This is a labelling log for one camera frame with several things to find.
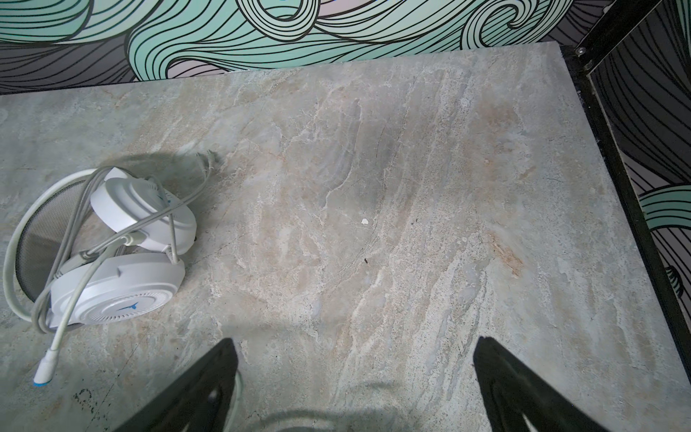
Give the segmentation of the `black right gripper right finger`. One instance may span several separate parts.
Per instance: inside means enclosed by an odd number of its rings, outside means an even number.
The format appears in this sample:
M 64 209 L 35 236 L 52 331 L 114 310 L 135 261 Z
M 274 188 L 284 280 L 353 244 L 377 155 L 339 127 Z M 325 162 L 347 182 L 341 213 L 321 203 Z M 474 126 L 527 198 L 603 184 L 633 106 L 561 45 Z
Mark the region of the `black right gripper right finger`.
M 493 431 L 605 429 L 494 338 L 479 338 L 473 365 Z

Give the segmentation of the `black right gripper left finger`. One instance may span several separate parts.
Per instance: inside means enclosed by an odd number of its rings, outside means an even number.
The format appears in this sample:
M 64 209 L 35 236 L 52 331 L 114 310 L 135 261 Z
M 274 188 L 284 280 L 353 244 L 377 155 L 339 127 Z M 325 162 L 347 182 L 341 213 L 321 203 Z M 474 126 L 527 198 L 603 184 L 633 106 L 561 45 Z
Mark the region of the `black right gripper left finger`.
M 221 340 L 119 431 L 229 431 L 239 404 L 239 357 Z

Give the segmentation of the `white over-ear headphones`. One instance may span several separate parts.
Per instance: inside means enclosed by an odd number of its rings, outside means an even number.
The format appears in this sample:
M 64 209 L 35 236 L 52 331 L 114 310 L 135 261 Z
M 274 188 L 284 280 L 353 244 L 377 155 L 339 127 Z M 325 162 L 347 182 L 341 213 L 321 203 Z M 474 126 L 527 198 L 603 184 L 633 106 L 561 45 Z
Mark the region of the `white over-ear headphones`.
M 79 171 L 50 186 L 19 220 L 2 272 L 5 301 L 39 331 L 129 320 L 162 307 L 196 241 L 191 203 L 123 167 Z

